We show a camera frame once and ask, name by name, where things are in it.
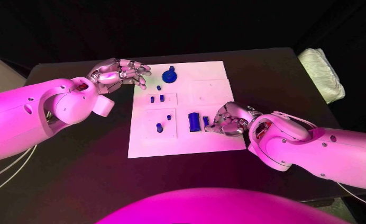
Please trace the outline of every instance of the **dark table surface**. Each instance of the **dark table surface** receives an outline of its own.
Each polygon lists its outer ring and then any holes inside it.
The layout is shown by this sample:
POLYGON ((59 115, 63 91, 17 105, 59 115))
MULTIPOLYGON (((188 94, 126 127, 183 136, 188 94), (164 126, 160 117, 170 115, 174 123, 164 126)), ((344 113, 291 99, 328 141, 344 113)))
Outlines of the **dark table surface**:
MULTIPOLYGON (((237 102, 338 128, 289 48, 135 60, 145 64, 222 60, 237 102)), ((96 62, 40 64, 27 85, 86 75, 96 62)), ((115 102, 108 117, 92 113, 39 144, 23 170, 0 189, 1 223, 92 223, 131 202, 193 187, 242 188, 296 201, 347 195, 332 181, 295 165, 286 172, 275 171, 246 150, 128 159, 132 96, 134 87, 122 86, 108 95, 115 102)), ((1 160, 0 169, 14 158, 1 160)))

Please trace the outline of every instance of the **cable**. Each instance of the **cable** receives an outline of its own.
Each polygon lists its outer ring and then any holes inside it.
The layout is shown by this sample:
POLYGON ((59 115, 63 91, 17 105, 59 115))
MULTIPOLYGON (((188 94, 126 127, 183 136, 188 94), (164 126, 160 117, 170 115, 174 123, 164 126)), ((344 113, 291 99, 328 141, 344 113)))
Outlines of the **cable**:
POLYGON ((14 162, 0 171, 0 174, 11 168, 13 164, 24 157, 24 155, 28 153, 30 149, 31 149, 31 147, 24 151, 24 153, 23 153, 21 156, 14 160, 14 162))
POLYGON ((357 200, 360 200, 363 203, 366 203, 366 201, 364 201, 363 199, 360 199, 360 198, 341 186, 340 183, 337 183, 337 184, 338 184, 338 186, 343 188, 343 190, 344 190, 357 200))
POLYGON ((27 159, 24 160, 23 165, 20 166, 20 168, 17 169, 17 171, 14 172, 13 176, 11 176, 11 177, 5 180, 5 182, 0 185, 0 188, 5 185, 5 183, 11 180, 11 178, 15 176, 15 174, 18 173, 18 171, 23 169, 23 166, 24 166, 26 163, 28 162, 28 159, 30 159, 30 157, 31 157, 31 155, 33 155, 33 153, 34 153, 34 149, 36 149, 36 145, 34 145, 34 147, 33 147, 33 150, 31 150, 31 152, 30 152, 30 154, 28 154, 27 159))

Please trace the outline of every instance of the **pink robotic arm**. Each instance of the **pink robotic arm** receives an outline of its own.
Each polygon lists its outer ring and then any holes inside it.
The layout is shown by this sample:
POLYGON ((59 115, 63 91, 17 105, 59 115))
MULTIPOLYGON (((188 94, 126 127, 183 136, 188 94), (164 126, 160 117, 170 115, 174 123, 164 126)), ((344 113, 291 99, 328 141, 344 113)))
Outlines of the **pink robotic arm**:
POLYGON ((317 177, 366 189, 364 133, 317 128, 281 112, 262 114, 234 102, 219 109, 213 122, 204 129, 227 136, 249 130, 249 151, 271 168, 286 171, 295 164, 317 177))
POLYGON ((23 152, 64 127, 82 122, 93 111, 106 117, 113 102, 100 94, 122 84, 145 89, 149 67, 111 58, 86 77, 54 79, 0 93, 0 159, 23 152))

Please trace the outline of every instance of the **white cloth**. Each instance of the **white cloth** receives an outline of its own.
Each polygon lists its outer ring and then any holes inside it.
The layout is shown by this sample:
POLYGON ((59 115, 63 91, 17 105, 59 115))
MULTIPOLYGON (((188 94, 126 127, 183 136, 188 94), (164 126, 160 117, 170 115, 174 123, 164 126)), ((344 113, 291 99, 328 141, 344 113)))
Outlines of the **white cloth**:
POLYGON ((327 104, 340 100, 345 95, 344 88, 322 50, 305 49, 298 59, 327 104))

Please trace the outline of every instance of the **small blue piece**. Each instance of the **small blue piece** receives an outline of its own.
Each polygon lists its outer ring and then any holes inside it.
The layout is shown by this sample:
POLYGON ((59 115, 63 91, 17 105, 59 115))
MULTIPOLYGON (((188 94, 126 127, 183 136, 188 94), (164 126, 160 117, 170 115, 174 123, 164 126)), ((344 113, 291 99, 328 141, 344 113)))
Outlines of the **small blue piece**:
POLYGON ((177 74, 174 72, 174 67, 170 66, 168 70, 162 73, 162 81, 165 83, 173 83, 177 80, 177 74))
POLYGON ((155 129, 157 129, 158 133, 161 133, 161 132, 162 132, 162 126, 161 126, 161 124, 160 124, 160 123, 155 125, 155 129))
POLYGON ((203 117, 203 124, 204 124, 204 126, 207 126, 207 125, 209 125, 209 122, 207 122, 207 117, 203 117))
POLYGON ((188 114, 188 131, 200 131, 200 115, 198 113, 188 114))

